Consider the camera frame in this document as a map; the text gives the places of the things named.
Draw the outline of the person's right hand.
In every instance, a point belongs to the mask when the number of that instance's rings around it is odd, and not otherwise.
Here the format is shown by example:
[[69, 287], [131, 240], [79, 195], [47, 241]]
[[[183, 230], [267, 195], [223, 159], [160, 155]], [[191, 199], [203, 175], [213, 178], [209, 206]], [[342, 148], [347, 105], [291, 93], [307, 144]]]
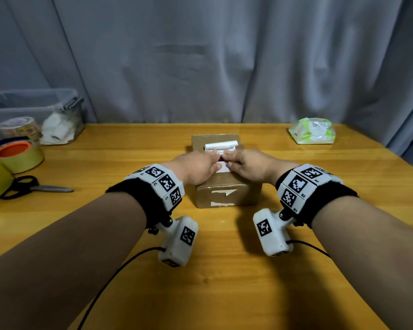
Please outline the person's right hand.
[[294, 165], [255, 149], [242, 150], [242, 161], [226, 161], [231, 172], [256, 183], [275, 185], [276, 181]]

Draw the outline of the person's left hand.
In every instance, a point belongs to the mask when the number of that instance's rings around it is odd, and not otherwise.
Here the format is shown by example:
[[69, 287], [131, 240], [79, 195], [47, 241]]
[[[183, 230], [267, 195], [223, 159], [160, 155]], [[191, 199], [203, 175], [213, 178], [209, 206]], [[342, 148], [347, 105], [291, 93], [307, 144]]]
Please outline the person's left hand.
[[206, 182], [209, 177], [213, 176], [221, 168], [218, 162], [216, 164], [210, 164], [205, 157], [205, 152], [206, 151], [202, 153], [194, 151], [179, 155], [170, 162], [165, 163], [165, 166], [176, 175], [184, 186], [200, 185]]

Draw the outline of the white paper label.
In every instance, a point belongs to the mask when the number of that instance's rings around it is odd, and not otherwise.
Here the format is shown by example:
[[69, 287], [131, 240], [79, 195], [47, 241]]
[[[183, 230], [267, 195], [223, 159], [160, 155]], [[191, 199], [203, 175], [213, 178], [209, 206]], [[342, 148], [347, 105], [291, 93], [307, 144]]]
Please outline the white paper label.
[[[204, 145], [204, 150], [205, 151], [214, 151], [214, 150], [216, 150], [216, 152], [219, 155], [222, 155], [226, 150], [235, 151], [237, 146], [238, 146], [238, 141], [237, 140], [231, 140], [231, 141], [226, 141], [226, 142], [205, 144]], [[221, 168], [217, 171], [217, 173], [230, 172], [230, 170], [226, 166], [226, 164], [227, 164], [226, 161], [219, 160], [218, 163], [221, 165]]]

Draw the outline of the person's left forearm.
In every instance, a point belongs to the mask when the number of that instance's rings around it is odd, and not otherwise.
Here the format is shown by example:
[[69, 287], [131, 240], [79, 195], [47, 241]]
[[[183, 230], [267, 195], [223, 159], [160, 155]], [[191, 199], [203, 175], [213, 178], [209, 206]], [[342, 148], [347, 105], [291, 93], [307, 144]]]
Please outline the person's left forearm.
[[0, 330], [67, 330], [121, 266], [147, 224], [107, 193], [0, 256]]

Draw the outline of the person's right forearm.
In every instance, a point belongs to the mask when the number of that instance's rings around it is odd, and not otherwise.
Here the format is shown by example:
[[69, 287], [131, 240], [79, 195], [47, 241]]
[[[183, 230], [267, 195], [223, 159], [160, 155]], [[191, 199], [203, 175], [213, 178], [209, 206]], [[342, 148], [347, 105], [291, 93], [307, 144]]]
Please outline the person's right forearm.
[[391, 330], [413, 330], [413, 227], [346, 196], [325, 205], [311, 228], [383, 323]]

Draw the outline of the brown cardboard box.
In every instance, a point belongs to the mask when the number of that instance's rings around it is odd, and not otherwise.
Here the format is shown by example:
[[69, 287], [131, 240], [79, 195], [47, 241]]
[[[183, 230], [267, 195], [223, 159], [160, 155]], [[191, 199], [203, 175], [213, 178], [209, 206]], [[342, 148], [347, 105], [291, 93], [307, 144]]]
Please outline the brown cardboard box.
[[[193, 151], [205, 151], [204, 145], [237, 140], [236, 150], [244, 145], [237, 134], [205, 134], [192, 136]], [[255, 205], [260, 197], [261, 183], [251, 182], [235, 172], [215, 173], [206, 182], [195, 187], [194, 204], [199, 209]]]

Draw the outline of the black wristband with marker tiles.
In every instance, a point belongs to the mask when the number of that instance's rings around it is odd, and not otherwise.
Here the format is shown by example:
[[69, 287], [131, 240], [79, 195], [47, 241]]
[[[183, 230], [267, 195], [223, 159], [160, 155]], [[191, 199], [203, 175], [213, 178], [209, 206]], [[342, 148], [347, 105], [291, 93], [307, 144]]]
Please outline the black wristband with marker tiles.
[[175, 173], [162, 165], [145, 166], [108, 188], [106, 193], [126, 193], [133, 197], [143, 209], [146, 229], [154, 229], [171, 221], [173, 210], [185, 195], [183, 183]]
[[325, 205], [343, 197], [358, 198], [357, 192], [339, 177], [311, 164], [288, 170], [276, 181], [275, 188], [286, 218], [294, 218], [298, 226], [309, 228]]

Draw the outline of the green white wet wipes pack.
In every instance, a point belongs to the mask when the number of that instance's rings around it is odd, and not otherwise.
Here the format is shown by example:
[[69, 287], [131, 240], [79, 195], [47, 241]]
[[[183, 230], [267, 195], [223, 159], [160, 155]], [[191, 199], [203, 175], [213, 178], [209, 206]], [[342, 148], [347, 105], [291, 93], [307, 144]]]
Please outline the green white wet wipes pack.
[[333, 144], [336, 138], [332, 122], [324, 118], [302, 118], [288, 132], [299, 145]]

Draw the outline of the grey curtain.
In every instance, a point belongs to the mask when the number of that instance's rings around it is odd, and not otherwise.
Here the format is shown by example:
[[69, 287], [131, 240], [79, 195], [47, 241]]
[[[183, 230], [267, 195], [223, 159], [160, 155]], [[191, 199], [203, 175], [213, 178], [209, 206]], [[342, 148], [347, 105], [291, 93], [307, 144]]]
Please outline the grey curtain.
[[96, 123], [345, 123], [413, 165], [413, 0], [0, 0], [0, 91]]

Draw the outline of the white crumpled paper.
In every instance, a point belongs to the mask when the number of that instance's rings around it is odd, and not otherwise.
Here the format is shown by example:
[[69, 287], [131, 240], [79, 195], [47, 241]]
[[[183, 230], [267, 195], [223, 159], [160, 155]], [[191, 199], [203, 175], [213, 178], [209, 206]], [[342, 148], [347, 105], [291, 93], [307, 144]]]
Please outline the white crumpled paper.
[[68, 144], [78, 135], [77, 130], [68, 116], [53, 112], [42, 124], [39, 142], [43, 146]]

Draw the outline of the clear plastic storage bin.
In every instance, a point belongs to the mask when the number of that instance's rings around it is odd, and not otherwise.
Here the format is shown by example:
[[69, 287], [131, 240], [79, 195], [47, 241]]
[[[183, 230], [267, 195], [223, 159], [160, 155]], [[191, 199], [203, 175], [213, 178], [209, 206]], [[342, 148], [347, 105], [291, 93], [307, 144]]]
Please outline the clear plastic storage bin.
[[[84, 130], [83, 102], [84, 99], [71, 88], [1, 91], [0, 123], [15, 117], [30, 116], [42, 127], [44, 120], [57, 112], [68, 116], [76, 124], [76, 140]], [[5, 137], [0, 133], [0, 140], [2, 139]]]

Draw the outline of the clear tape roll orange core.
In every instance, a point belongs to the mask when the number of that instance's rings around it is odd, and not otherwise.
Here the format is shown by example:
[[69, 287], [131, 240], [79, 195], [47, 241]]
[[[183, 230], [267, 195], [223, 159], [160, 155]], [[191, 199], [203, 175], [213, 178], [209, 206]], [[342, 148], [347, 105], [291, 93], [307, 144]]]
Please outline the clear tape roll orange core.
[[37, 142], [26, 137], [0, 140], [0, 163], [11, 173], [29, 171], [44, 162], [44, 153]]

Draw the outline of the patterned tape roll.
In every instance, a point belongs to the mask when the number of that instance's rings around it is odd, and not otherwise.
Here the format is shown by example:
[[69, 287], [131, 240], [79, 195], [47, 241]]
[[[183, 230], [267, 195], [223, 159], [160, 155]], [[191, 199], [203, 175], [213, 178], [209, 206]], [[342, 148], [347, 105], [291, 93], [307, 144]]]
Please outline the patterned tape roll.
[[5, 138], [25, 136], [35, 142], [42, 138], [41, 127], [30, 116], [15, 117], [1, 122], [0, 133]]

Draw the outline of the black handled scissors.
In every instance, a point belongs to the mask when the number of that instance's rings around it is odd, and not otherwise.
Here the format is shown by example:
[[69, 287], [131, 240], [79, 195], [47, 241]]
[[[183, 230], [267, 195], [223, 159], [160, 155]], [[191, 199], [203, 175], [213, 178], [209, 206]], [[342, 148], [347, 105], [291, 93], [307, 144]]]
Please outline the black handled scissors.
[[16, 177], [9, 188], [0, 196], [3, 200], [12, 200], [33, 192], [72, 193], [74, 189], [53, 185], [42, 185], [34, 176]]

